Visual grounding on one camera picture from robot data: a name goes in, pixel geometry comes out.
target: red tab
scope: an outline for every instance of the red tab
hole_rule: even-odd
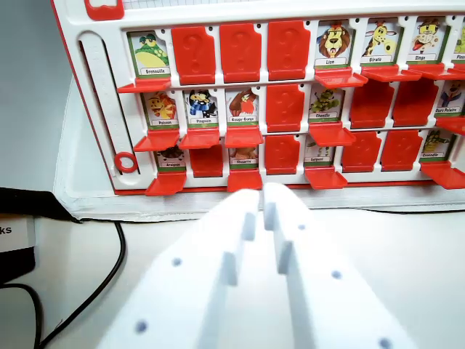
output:
[[[227,191],[233,193],[240,189],[262,189],[263,182],[259,169],[231,169],[227,178]]]
[[[342,189],[347,185],[347,180],[336,172],[334,166],[330,167],[305,167],[305,177],[313,189]]]
[[[441,129],[446,129],[452,133],[465,136],[465,118],[438,118],[436,120],[436,126]]]
[[[450,162],[422,162],[421,171],[444,189],[465,189],[465,173],[450,167]]]
[[[204,149],[219,144],[218,129],[187,129],[187,134],[182,138],[181,149]]]
[[[318,69],[315,80],[327,89],[341,89],[344,87],[360,87],[368,79],[360,74],[353,73],[352,68]]]
[[[363,67],[362,75],[380,82],[415,81],[421,78],[421,73],[415,71],[399,71],[397,64],[383,67]]]
[[[386,82],[370,80],[356,88],[350,109],[352,128],[384,127],[393,95],[394,87]]]
[[[206,33],[205,27],[174,28],[171,34],[181,84],[214,84],[214,38]]]
[[[264,166],[267,175],[294,175],[299,163],[300,143],[293,135],[267,136]]]
[[[219,27],[221,64],[225,82],[260,80],[262,35],[251,23]]]
[[[298,132],[304,114],[305,93],[297,84],[267,87],[268,132]]]
[[[208,149],[192,149],[189,154],[194,177],[221,177],[223,175],[221,145],[214,145]]]
[[[342,152],[343,172],[372,172],[381,140],[376,131],[354,132],[356,141]]]
[[[263,143],[263,136],[258,126],[228,127],[226,131],[226,148],[256,147]]]
[[[268,72],[270,80],[303,79],[308,63],[310,32],[301,20],[268,24]]]
[[[180,192],[186,183],[186,172],[159,172],[145,191],[146,196],[173,195]]]
[[[422,138],[416,129],[388,131],[381,156],[383,171],[410,171],[419,154]]]
[[[401,82],[392,112],[394,126],[426,125],[437,90],[433,80],[425,78]]]
[[[355,142],[355,136],[342,127],[342,121],[310,124],[310,134],[320,147],[344,146]]]
[[[134,147],[134,151],[164,151],[174,147],[179,139],[178,129],[149,129],[147,136]]]

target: giraffe character card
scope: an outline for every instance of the giraffe character card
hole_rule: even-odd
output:
[[[313,84],[308,122],[339,121],[343,101],[344,90],[327,89],[323,85]]]
[[[163,40],[157,38],[155,31],[132,31],[127,33],[127,36],[136,77],[170,77],[166,45]]]
[[[307,135],[305,140],[304,166],[330,166],[334,160],[334,147],[320,147],[312,138]]]
[[[226,91],[228,126],[259,124],[259,98],[252,89]]]
[[[154,152],[154,155],[158,171],[160,172],[175,172],[186,170],[184,151],[179,149],[177,145],[164,151],[156,151]]]
[[[320,22],[315,68],[345,68],[350,64],[353,29],[348,20]]]
[[[395,64],[401,28],[392,18],[370,19],[360,64],[365,67]]]
[[[460,116],[464,111],[465,81],[450,80],[444,83],[440,99],[434,112],[435,117]]]
[[[258,148],[229,149],[231,169],[257,169],[259,166]]]
[[[420,162],[446,161],[456,136],[444,129],[432,129],[426,137]]]
[[[442,59],[448,27],[444,17],[418,17],[407,64],[436,64]]]

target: frog character card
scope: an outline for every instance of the frog character card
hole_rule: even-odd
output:
[[[344,90],[327,89],[323,85],[313,84],[308,122],[339,121],[343,101]]]
[[[259,124],[259,98],[252,89],[226,91],[228,126]]]
[[[434,116],[460,116],[464,111],[465,81],[450,80],[444,83]]]
[[[136,77],[156,79],[171,76],[166,45],[157,38],[155,31],[132,31],[127,36]]]
[[[426,137],[420,162],[446,161],[456,136],[444,129],[432,129]]]
[[[453,50],[452,63],[465,64],[465,23],[462,24],[456,48]]]
[[[320,147],[307,135],[305,140],[304,167],[330,166],[333,164],[335,147]]]
[[[397,43],[402,36],[402,27],[394,18],[372,18],[365,33],[365,51],[360,58],[363,67],[394,65],[397,59]]]
[[[258,148],[229,149],[231,169],[257,169],[259,166]]]
[[[444,23],[444,17],[418,17],[407,54],[407,64],[439,63],[447,36],[448,26]]]
[[[184,151],[179,149],[177,145],[164,151],[156,151],[154,152],[154,155],[157,162],[158,171],[160,172],[175,172],[186,170]]]
[[[347,67],[350,64],[353,33],[348,20],[320,22],[315,68]]]
[[[174,100],[165,92],[141,93],[148,129],[177,129],[179,122]]]
[[[207,89],[184,91],[188,127],[217,127],[217,99]]]

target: black cable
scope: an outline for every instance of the black cable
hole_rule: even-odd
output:
[[[44,314],[42,311],[42,304],[37,295],[37,292],[30,286],[24,284],[5,284],[0,285],[0,289],[13,289],[19,288],[24,289],[29,293],[32,298],[34,309],[36,311],[36,338],[34,340],[34,349],[44,349],[61,331],[63,331],[75,318],[81,314],[84,309],[86,309],[94,300],[99,296],[100,293],[105,289],[105,287],[110,283],[115,274],[118,272],[119,268],[123,264],[124,258],[126,256],[126,239],[124,238],[123,228],[121,227],[120,222],[115,222],[116,231],[118,232],[119,242],[121,245],[118,259],[116,260],[115,265],[111,272],[107,275],[105,280],[95,289],[95,291],[75,310],[73,313],[64,320],[56,329],[54,329],[44,340],[40,342],[42,335],[42,324],[44,321]]]

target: red question mark panel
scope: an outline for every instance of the red question mark panel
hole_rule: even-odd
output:
[[[293,135],[267,136],[264,144],[264,166],[267,175],[294,175],[299,163],[300,143]]]
[[[372,172],[381,140],[376,131],[353,132],[356,141],[342,152],[343,172]]]
[[[214,84],[214,38],[206,33],[205,27],[174,28],[171,35],[181,84]]]
[[[260,80],[262,35],[254,30],[254,25],[221,25],[219,39],[225,82]]]
[[[268,132],[298,132],[304,114],[305,93],[297,84],[267,87]]]
[[[267,56],[270,80],[303,79],[309,46],[310,32],[301,20],[270,22]]]
[[[421,147],[422,138],[416,129],[387,132],[381,168],[383,171],[410,171]]]

